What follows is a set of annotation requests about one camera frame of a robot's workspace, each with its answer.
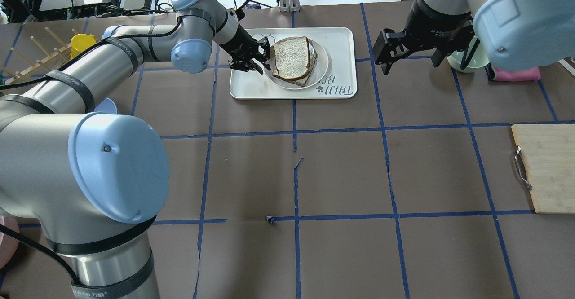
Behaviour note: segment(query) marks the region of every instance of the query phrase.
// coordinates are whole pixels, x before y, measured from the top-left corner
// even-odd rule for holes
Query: bread slice
[[[311,42],[308,43],[308,47],[310,50],[310,71],[308,72],[308,74],[299,79],[299,80],[290,80],[289,82],[292,84],[296,84],[300,87],[305,87],[306,84],[308,84],[308,80],[310,79],[310,76],[312,74],[312,70],[314,70],[314,66],[316,65],[316,61],[318,58],[318,54],[316,53],[314,46],[312,45]]]
[[[285,81],[296,81],[310,74],[310,42],[307,37],[290,37],[271,47],[275,57],[272,75]]]

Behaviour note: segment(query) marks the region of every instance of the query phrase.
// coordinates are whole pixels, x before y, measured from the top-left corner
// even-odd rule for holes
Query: white plate
[[[305,86],[302,87],[302,86],[298,86],[296,84],[292,84],[290,82],[286,82],[284,80],[281,80],[280,78],[276,78],[276,77],[272,76],[271,71],[268,71],[267,69],[265,69],[264,70],[265,74],[267,74],[267,77],[271,81],[273,81],[274,84],[277,84],[281,88],[285,88],[285,89],[289,89],[289,90],[300,90],[300,89],[310,88],[314,84],[317,84],[318,82],[320,82],[320,80],[322,80],[322,78],[327,73],[327,69],[329,68],[329,56],[327,55],[327,52],[325,51],[324,47],[322,47],[321,44],[319,44],[316,41],[309,39],[309,38],[308,38],[308,40],[310,40],[310,43],[312,44],[312,46],[316,50],[316,53],[318,54],[318,58],[316,58],[316,64],[314,65],[314,69],[312,69],[312,74],[310,75],[310,78],[308,79],[308,84],[306,84]],[[275,64],[274,60],[270,59],[270,64]]]
[[[306,36],[322,45],[329,56],[328,70],[311,89],[285,89],[257,71],[232,70],[230,95],[236,99],[346,99],[358,90],[354,39],[346,27],[246,29],[252,37],[267,37],[270,45],[292,36]]]

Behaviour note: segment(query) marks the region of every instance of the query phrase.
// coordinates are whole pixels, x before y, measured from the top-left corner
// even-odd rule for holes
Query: black strap
[[[0,97],[0,101],[13,101],[26,105],[41,114],[53,114],[54,112],[43,103],[22,95],[6,95]]]
[[[70,74],[64,74],[64,72],[58,70],[52,70],[47,73],[46,76],[67,84],[70,86],[70,88],[74,89],[78,95],[82,97],[82,100],[84,100],[84,104],[86,105],[86,113],[94,111],[94,108],[96,107],[94,95],[92,95],[90,89],[78,78]]]
[[[132,50],[132,48],[130,48],[130,46],[128,46],[126,43],[113,36],[106,37],[106,39],[103,39],[103,41],[119,47],[128,55],[128,57],[130,57],[130,60],[132,60],[132,74],[134,74],[134,72],[136,72],[138,69],[138,57],[136,56],[134,50]]]
[[[225,18],[224,21],[221,23],[220,27],[218,27],[218,28],[216,29],[216,34],[219,33],[219,32],[224,28],[224,26],[226,25],[227,22],[228,22],[228,13],[226,13],[226,18]]]
[[[48,245],[52,248],[52,250],[64,255],[81,256],[104,252],[121,246],[122,244],[125,244],[138,237],[140,234],[145,232],[152,225],[152,223],[154,223],[154,220],[156,220],[156,216],[144,221],[143,223],[134,225],[132,228],[118,235],[105,238],[103,240],[87,242],[85,244],[61,244],[47,238],[46,242],[48,242]]]
[[[129,295],[134,290],[138,289],[154,271],[154,256],[150,253],[150,258],[144,266],[131,277],[114,283],[113,285],[90,287],[72,283],[72,291],[74,297],[79,299],[88,298],[105,298],[105,299],[118,299]]]
[[[134,39],[133,37],[131,37],[130,40],[132,40],[132,41],[134,41],[134,43],[138,44],[138,48],[140,48],[140,51],[142,51],[142,55],[144,55],[144,47],[142,47],[142,44],[140,43],[140,41]]]
[[[152,32],[154,32],[154,27],[156,27],[156,25],[152,25],[150,27],[150,30],[148,31],[149,35],[152,34]],[[154,47],[152,46],[152,38],[149,36],[148,36],[148,50],[150,50],[150,54],[152,55],[152,58],[154,58],[154,60],[160,61],[156,56],[156,53],[154,52]]]

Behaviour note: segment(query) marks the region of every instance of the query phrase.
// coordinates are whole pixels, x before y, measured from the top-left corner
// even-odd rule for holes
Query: wooden peg
[[[48,68],[48,67],[47,67],[45,64],[43,64],[43,63],[42,63],[42,61],[40,61],[40,60],[36,60],[36,62],[37,62],[39,65],[41,65],[41,66],[42,66],[44,69],[46,69],[46,70],[48,70],[48,71],[50,71],[50,70],[51,70],[51,69],[50,69],[50,68]]]
[[[47,56],[51,56],[50,53],[48,52],[48,50],[45,49],[45,47],[43,47],[38,41],[37,39],[35,39],[33,36],[30,37],[30,39],[34,42],[34,44],[36,44],[40,50],[42,50]]]
[[[10,48],[11,51],[14,51],[14,53],[16,53],[18,56],[20,56],[24,61],[26,61],[30,66],[34,66],[34,62],[30,61],[29,58],[25,57],[20,51],[14,49],[14,48]]]
[[[12,78],[18,78],[18,77],[19,77],[17,74],[15,74],[14,72],[11,72],[10,70],[4,68],[3,66],[0,66],[0,70],[6,72],[6,73],[9,74],[10,76],[12,76]]]
[[[58,53],[58,55],[59,55],[64,61],[68,61],[68,58],[66,58],[66,56],[65,56],[62,52],[60,52],[59,49],[54,48],[54,51],[55,51],[56,53]]]
[[[60,39],[58,35],[56,35],[56,33],[54,33],[51,29],[48,27],[45,27],[44,29],[49,35],[51,35],[51,37],[54,38],[54,40],[58,41],[58,43],[60,43],[62,46],[66,45],[66,43],[64,43],[64,41],[62,41],[62,39]]]

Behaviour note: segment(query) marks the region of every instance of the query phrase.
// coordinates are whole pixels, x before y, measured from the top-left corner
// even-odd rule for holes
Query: table
[[[489,82],[447,62],[433,68],[429,52],[383,76],[370,47],[382,27],[403,28],[410,6],[246,12],[245,27],[349,27],[359,86],[351,99],[234,100],[217,49],[201,74],[148,63],[111,94],[121,113],[160,133],[170,159],[170,194],[149,230],[164,298],[193,297],[198,268],[199,299],[573,296],[575,217],[533,212],[510,127],[575,123],[575,79],[555,63],[540,82]],[[173,21],[49,25],[99,35]],[[2,26],[4,64],[20,62],[11,46],[40,55],[26,37],[44,26]],[[21,223],[43,242],[35,221]],[[0,295],[13,299],[73,298],[64,271],[24,246],[2,278]]]

